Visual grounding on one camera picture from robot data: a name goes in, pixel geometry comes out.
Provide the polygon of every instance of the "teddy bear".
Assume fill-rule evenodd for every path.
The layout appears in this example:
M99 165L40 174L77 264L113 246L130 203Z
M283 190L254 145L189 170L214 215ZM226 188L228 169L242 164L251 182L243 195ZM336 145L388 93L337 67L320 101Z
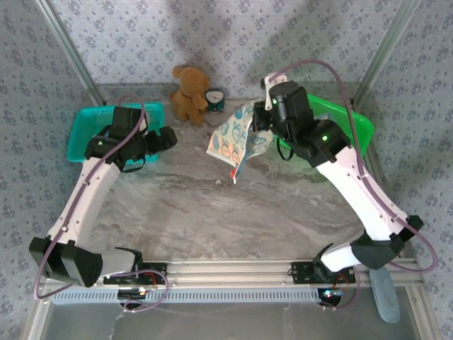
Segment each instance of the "teddy bear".
M196 67L175 67L173 76L180 79L180 88L170 94L171 105L176 115L183 121L189 119L200 125L206 111L205 92L210 87L210 78Z

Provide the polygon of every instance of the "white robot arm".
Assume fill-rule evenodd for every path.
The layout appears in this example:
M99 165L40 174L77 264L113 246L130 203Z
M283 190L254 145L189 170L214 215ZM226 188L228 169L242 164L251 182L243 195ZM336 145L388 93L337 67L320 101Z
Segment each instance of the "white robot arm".
M417 216L407 216L379 187L366 169L360 174L357 152L349 138L332 120L317 120L303 87L287 77L270 74L262 81L266 101L254 106L253 128L272 130L280 143L284 140L291 153L307 160L343 195L365 227L358 239L340 246L326 246L313 260L315 276L320 281L335 277L347 267L364 264L379 269L393 260L413 233L395 219L406 221L414 230L422 226ZM364 178L371 186L367 187ZM391 213L382 205L391 207Z
M91 287L101 277L142 269L138 251L113 249L95 254L88 250L91 230L107 192L122 171L130 172L124 170L126 162L145 162L146 155L177 143L169 127L161 128L159 134L147 132L147 122L142 120L138 128L141 114L140 109L115 107L112 125L89 142L79 180L62 214L46 238L34 237L30 243L32 257L40 268L44 264L44 276Z

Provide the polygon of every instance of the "towel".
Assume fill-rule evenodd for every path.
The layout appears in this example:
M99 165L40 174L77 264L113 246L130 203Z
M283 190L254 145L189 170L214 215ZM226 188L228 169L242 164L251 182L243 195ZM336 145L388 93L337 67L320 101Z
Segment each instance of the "towel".
M231 172L236 183L247 159L264 153L272 142L271 131L253 131L253 105L249 101L220 125L211 136L206 153L234 166Z

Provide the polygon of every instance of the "small clock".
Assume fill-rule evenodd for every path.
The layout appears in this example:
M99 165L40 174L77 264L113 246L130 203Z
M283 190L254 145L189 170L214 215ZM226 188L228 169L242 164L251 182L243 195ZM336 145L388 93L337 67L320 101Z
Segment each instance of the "small clock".
M219 89L207 90L205 93L208 111L223 111L225 95Z

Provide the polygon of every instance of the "patterned wallpaper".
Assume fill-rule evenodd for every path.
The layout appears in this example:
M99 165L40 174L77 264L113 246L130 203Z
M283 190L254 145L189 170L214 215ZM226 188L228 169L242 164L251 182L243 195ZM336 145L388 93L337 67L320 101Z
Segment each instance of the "patterned wallpaper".
M33 0L0 1L0 339L17 339L36 265L28 254L66 202L74 113L90 105Z
M389 195L425 221L440 258L426 275L442 333L453 339L453 3L421 1L361 111L376 127L375 145ZM420 265L430 255L414 242Z
M104 96L153 83L141 95L168 100L171 70L189 63L230 98L261 96L259 81L290 62L331 62L351 91L399 0L52 0ZM317 66L293 73L307 89L336 98Z

